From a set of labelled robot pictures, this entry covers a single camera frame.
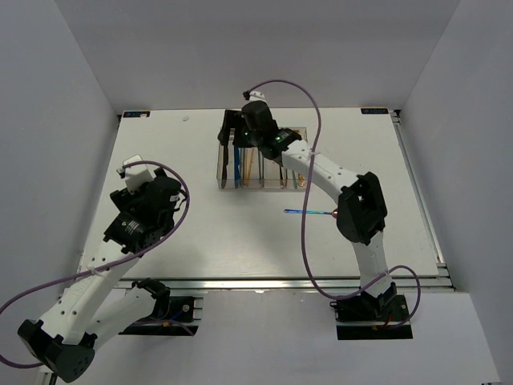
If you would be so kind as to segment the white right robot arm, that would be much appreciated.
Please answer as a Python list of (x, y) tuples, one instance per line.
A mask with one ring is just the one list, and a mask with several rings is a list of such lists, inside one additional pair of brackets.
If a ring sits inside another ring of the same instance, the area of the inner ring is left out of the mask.
[(386, 263), (383, 231), (387, 207), (378, 177), (351, 172), (318, 155), (313, 146), (291, 128), (279, 128), (262, 93), (251, 91), (239, 110), (226, 110), (217, 139), (223, 148), (224, 167), (228, 146), (255, 148), (271, 160), (316, 185), (336, 204), (339, 233), (351, 243), (360, 274), (356, 294), (334, 299), (338, 308), (354, 316), (378, 320), (388, 314), (397, 294)]

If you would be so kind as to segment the black spoon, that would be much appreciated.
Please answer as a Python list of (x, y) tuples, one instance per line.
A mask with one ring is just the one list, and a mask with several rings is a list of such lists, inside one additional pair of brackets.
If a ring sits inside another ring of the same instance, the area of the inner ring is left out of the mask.
[(286, 178), (286, 172), (284, 171), (284, 168), (281, 165), (279, 166), (279, 175), (280, 175), (280, 186), (282, 189), (285, 189), (287, 187), (287, 178)]

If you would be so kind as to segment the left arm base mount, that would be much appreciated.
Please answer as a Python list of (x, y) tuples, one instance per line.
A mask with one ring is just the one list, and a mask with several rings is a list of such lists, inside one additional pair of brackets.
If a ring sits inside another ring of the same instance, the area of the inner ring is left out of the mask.
[(119, 335), (193, 337), (199, 330), (204, 299), (197, 295), (174, 294), (162, 282), (155, 279), (134, 281), (132, 289), (149, 292), (154, 300), (153, 311), (133, 322)]

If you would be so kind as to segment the grey metal chopstick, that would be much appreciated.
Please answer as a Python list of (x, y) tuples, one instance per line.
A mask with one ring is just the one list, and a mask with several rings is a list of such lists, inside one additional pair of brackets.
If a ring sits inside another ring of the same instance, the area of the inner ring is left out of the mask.
[(240, 183), (244, 185), (245, 181), (245, 148), (240, 148)]
[(261, 156), (261, 153), (258, 152), (257, 153), (257, 159), (258, 159), (258, 173), (259, 173), (259, 184), (260, 186), (263, 185), (263, 160), (262, 160), (262, 156)]

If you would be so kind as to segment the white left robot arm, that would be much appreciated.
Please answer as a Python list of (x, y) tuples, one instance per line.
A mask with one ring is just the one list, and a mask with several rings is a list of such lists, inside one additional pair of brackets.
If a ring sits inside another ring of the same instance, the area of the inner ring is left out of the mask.
[(119, 212), (97, 256), (55, 305), (18, 328), (29, 352), (65, 383), (84, 374), (105, 342), (143, 318), (165, 319), (170, 310), (170, 289), (153, 278), (133, 282), (128, 294), (102, 307), (124, 274), (180, 226), (174, 214), (189, 205), (184, 180), (161, 163), (133, 156), (117, 172), (125, 187), (110, 195)]

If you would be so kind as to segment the blue knife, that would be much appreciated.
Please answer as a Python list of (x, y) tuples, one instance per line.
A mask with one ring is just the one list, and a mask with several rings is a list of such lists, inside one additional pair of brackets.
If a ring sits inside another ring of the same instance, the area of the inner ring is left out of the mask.
[(233, 147), (233, 158), (234, 158), (234, 187), (240, 187), (240, 149), (237, 146)]

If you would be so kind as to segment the gold fork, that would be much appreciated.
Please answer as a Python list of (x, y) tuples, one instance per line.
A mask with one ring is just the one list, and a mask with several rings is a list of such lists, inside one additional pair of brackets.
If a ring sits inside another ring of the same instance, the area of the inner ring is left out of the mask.
[(298, 174), (297, 178), (298, 178), (298, 181), (299, 181), (299, 188), (306, 188), (307, 177), (302, 175), (302, 174)]

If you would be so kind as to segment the wooden chopstick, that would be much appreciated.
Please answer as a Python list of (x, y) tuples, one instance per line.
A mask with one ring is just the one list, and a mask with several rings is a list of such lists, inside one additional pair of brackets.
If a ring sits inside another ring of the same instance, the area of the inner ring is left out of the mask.
[(244, 150), (244, 186), (249, 186), (252, 175), (252, 162), (253, 162), (254, 148), (247, 148)]
[(254, 157), (255, 157), (255, 148), (251, 148), (251, 152), (249, 153), (249, 161), (248, 161), (248, 169), (247, 169), (247, 176), (249, 179), (252, 177), (252, 169), (253, 169), (253, 163), (254, 163)]

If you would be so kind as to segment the black iridescent knife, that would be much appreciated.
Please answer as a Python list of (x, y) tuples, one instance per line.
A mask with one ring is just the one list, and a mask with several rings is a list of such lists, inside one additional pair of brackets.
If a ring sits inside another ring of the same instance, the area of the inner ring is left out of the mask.
[(221, 164), (221, 184), (220, 187), (222, 189), (225, 188), (227, 179), (228, 179), (228, 162), (229, 162), (229, 152), (228, 146), (222, 146), (222, 164)]

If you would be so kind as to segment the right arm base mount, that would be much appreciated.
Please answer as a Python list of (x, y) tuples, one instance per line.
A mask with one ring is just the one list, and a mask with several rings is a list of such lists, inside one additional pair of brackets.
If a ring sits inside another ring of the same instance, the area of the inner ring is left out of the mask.
[(339, 341), (408, 340), (414, 337), (404, 295), (396, 295), (379, 314), (362, 307), (359, 298), (351, 298), (348, 303), (332, 301), (329, 305), (334, 310)]

